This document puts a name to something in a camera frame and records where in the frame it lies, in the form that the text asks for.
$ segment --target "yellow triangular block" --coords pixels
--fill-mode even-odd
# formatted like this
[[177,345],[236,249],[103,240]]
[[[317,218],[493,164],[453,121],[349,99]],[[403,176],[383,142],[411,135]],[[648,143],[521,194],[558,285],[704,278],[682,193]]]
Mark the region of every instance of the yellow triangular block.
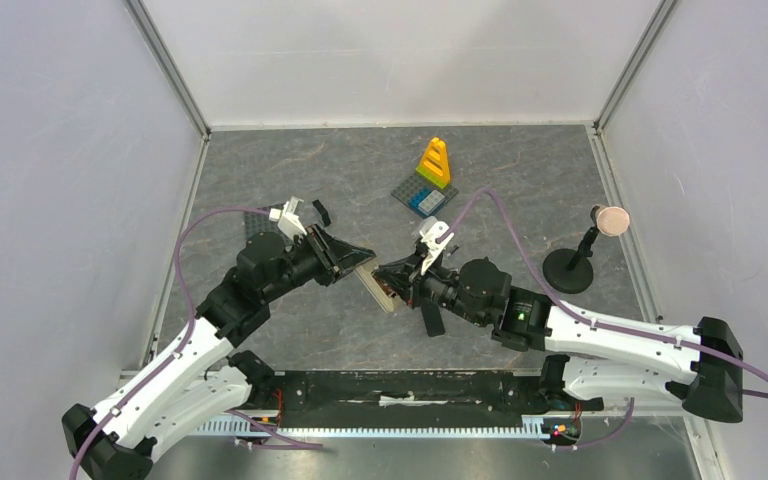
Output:
[[449,154],[446,152],[446,142],[437,137],[432,138],[428,142],[428,148],[425,149],[416,171],[437,187],[446,188],[446,185],[452,181],[452,175],[449,173]]

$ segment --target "gray floor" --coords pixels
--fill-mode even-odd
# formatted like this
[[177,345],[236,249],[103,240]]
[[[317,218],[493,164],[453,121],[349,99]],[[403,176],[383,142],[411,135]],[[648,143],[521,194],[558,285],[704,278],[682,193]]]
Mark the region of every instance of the gray floor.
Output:
[[[588,213],[605,202],[583,126],[409,127],[245,131],[214,134],[192,218],[225,205],[263,206],[291,195],[320,199],[331,211],[329,230],[373,248],[381,263],[412,251],[419,217],[390,197],[416,167],[433,136],[448,145],[453,184],[461,193],[438,217],[451,221],[484,185],[504,199],[524,245],[537,261],[573,247],[589,227]],[[241,216],[204,222],[184,246],[183,267],[196,302],[215,286],[243,247]],[[453,244],[446,265],[489,256],[514,284],[536,289],[492,202],[482,200]],[[596,311],[640,318],[617,239],[600,238],[592,259],[593,286],[568,296]],[[160,347],[184,324],[174,289]],[[502,348],[479,329],[444,312],[447,333],[427,338],[419,311],[381,311],[352,276],[328,288],[308,284],[272,305],[272,318],[242,348],[275,369],[539,367],[542,354]]]
[[[584,441],[616,428],[618,419],[585,420]],[[149,480],[171,479],[699,479],[680,418],[638,418],[609,443],[552,453],[535,440],[318,440],[321,452],[248,452],[231,439],[181,440]]]

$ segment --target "marble surface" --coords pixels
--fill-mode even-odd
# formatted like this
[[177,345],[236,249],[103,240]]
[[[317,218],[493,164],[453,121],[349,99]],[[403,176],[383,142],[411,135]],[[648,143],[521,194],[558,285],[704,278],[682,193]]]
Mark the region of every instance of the marble surface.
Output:
[[[212,136],[192,218],[226,205],[263,206],[291,195],[320,199],[343,240],[373,248],[380,263],[412,251],[419,217],[390,196],[416,167],[428,141],[448,145],[453,184],[461,193],[437,215],[451,222],[484,185],[505,201],[535,261],[553,249],[575,248],[590,226],[594,204],[604,203],[583,126],[405,127],[272,130]],[[315,219],[312,207],[303,220]],[[241,214],[205,221],[184,244],[184,276],[196,304],[221,280],[243,247]],[[493,203],[480,200],[444,262],[460,267],[488,256],[513,275],[514,285],[537,289]],[[640,318],[619,241],[602,237],[592,258],[596,279],[568,300],[592,310]],[[174,288],[161,330],[165,347],[185,323]],[[419,310],[383,312],[356,276],[323,288],[310,282],[272,304],[272,318],[242,346],[275,369],[531,368],[543,353],[519,353],[443,312],[447,333],[428,338]]]

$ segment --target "purple cable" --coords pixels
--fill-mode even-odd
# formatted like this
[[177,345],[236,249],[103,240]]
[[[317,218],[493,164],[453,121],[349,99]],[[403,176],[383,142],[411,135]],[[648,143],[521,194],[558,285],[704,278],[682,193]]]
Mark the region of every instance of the purple cable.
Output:
[[[540,274],[540,271],[537,269],[534,263],[528,258],[528,255],[525,253],[525,249],[522,247],[522,243],[520,243],[519,241],[519,236],[517,235],[516,229],[514,228],[513,223],[511,222],[511,218],[508,216],[508,212],[505,210],[505,206],[502,203],[502,200],[499,198],[499,196],[496,194],[496,192],[492,188],[481,187],[474,194],[472,194],[472,198],[470,198],[469,201],[466,203],[466,206],[463,208],[463,210],[461,210],[461,213],[458,214],[458,217],[455,219],[455,221],[452,223],[449,229],[446,230],[443,233],[443,235],[441,235],[440,238],[437,239],[437,243],[442,242],[444,238],[446,238],[450,234],[454,233],[455,230],[457,230],[458,226],[461,224],[466,214],[469,213],[470,210],[472,210],[473,204],[475,204],[475,201],[478,200],[478,197],[482,193],[486,193],[488,196],[490,196],[490,198],[496,204],[496,208],[498,208],[499,213],[502,214],[502,219],[505,221],[505,224],[508,226],[508,231],[511,233],[511,237],[513,237],[514,239],[514,243],[516,244],[517,249],[519,250],[520,256],[522,256],[523,262],[525,262],[525,266],[528,268],[528,271],[531,272],[531,276],[534,277],[534,279],[540,285],[540,288],[543,290],[543,292],[546,293],[546,296],[548,296],[552,300],[552,303],[557,305],[558,308],[560,308],[564,313],[566,313],[573,319],[583,322],[585,325],[595,328],[594,324],[597,323],[595,320],[590,320],[589,318],[585,318],[579,315],[578,313],[574,312],[571,308],[569,308],[565,303],[561,301],[560,297],[558,297],[558,294],[552,289],[552,287],[549,286],[548,283],[546,283],[546,280]],[[765,382],[768,383],[768,374],[766,372],[761,371],[760,369],[744,362],[743,360],[740,360],[739,358],[734,358],[731,355],[727,355],[723,352],[714,350],[713,348],[706,347],[704,345],[691,343],[687,340],[678,341],[678,339],[669,337],[667,335],[659,335],[657,333],[649,333],[649,332],[640,332],[628,327],[622,327],[619,325],[613,325],[609,323],[599,322],[598,327],[604,328],[605,330],[617,332],[617,333],[623,333],[626,335],[633,335],[636,337],[648,338],[650,340],[672,344],[677,347],[691,348],[701,353],[711,355],[713,357],[717,357],[720,360],[725,360],[726,362],[731,363],[732,365],[735,365],[743,370],[746,370],[752,373],[753,375],[757,376],[761,380],[764,380]],[[760,398],[768,399],[767,392],[759,392],[756,390],[743,390],[743,394],[752,396],[752,397],[760,397]]]
[[[195,228],[196,225],[200,224],[204,220],[214,216],[218,215],[220,213],[226,213],[226,212],[249,212],[249,213],[258,213],[261,215],[269,215],[269,212],[265,210],[258,210],[256,208],[251,207],[223,207],[223,208],[217,208],[216,210],[211,210],[198,219],[196,219],[195,222],[190,224],[189,227],[185,228],[183,232],[181,232],[181,235],[178,237],[178,240],[175,242],[175,250],[172,253],[172,263],[175,265],[175,279],[178,280],[178,282],[181,284],[181,291],[184,294],[184,302],[187,304],[187,312],[188,312],[188,318],[187,318],[187,331],[184,333],[184,336],[181,338],[181,342],[178,343],[178,346],[175,347],[174,353],[181,353],[181,351],[184,349],[184,347],[187,345],[187,342],[190,341],[190,338],[193,336],[193,331],[196,328],[196,308],[193,304],[193,297],[190,294],[190,290],[187,288],[186,282],[184,282],[184,274],[181,271],[181,248],[184,245],[184,239],[187,238],[187,235],[190,234],[190,231]],[[174,360],[174,356],[169,356],[163,362],[160,363],[160,365],[157,366],[154,370],[151,371],[148,375],[145,376],[139,383],[137,383],[134,388],[131,389],[127,394],[125,394],[124,397],[122,397],[122,400],[119,400],[119,402],[114,406],[114,408],[117,408],[119,410],[122,410],[122,408],[125,407],[125,405],[132,399],[134,396],[139,393],[140,390],[142,390],[146,385],[148,385],[149,382],[154,380],[155,377],[160,375],[160,372],[162,372],[166,367],[169,366],[170,363],[172,363],[172,360]],[[84,440],[84,443],[81,444],[81,448],[78,449],[78,451],[75,453],[75,460],[72,462],[72,469],[69,471],[69,480],[76,480],[78,478],[78,470],[81,468],[81,462],[84,460],[84,456],[87,454],[87,450],[89,450],[90,445],[92,445],[92,442],[95,440],[95,438],[98,436],[99,433],[104,429],[105,426],[107,426],[110,421],[113,420],[113,414],[108,413],[105,415],[105,417],[98,423],[98,425],[95,426],[95,428],[92,429],[89,435],[87,435],[86,440]]]
[[606,435],[598,440],[593,440],[592,442],[582,443],[581,445],[575,444],[575,445],[559,445],[555,447],[555,450],[559,450],[561,452],[573,452],[576,450],[581,450],[582,448],[590,448],[590,447],[596,447],[599,445],[602,445],[603,443],[606,443],[608,441],[611,441],[615,438],[617,438],[623,430],[628,428],[629,424],[631,424],[631,417],[634,416],[634,399],[630,399],[628,401],[628,410],[625,412],[625,417],[623,417],[623,421],[620,424],[619,427],[617,427],[616,430],[611,432],[609,435]]
[[261,425],[260,422],[251,418],[250,416],[246,415],[243,412],[238,412],[236,410],[228,410],[225,413],[230,413],[235,417],[240,417],[243,420],[247,421],[252,427],[260,430],[261,432],[268,433],[269,436],[271,436],[272,438],[281,440],[282,442],[289,443],[289,445],[252,445],[252,448],[258,448],[261,450],[321,450],[323,448],[321,443],[300,442],[298,440],[293,440],[290,437],[285,437],[284,435],[281,435],[280,433],[276,432],[274,429],[267,428]]

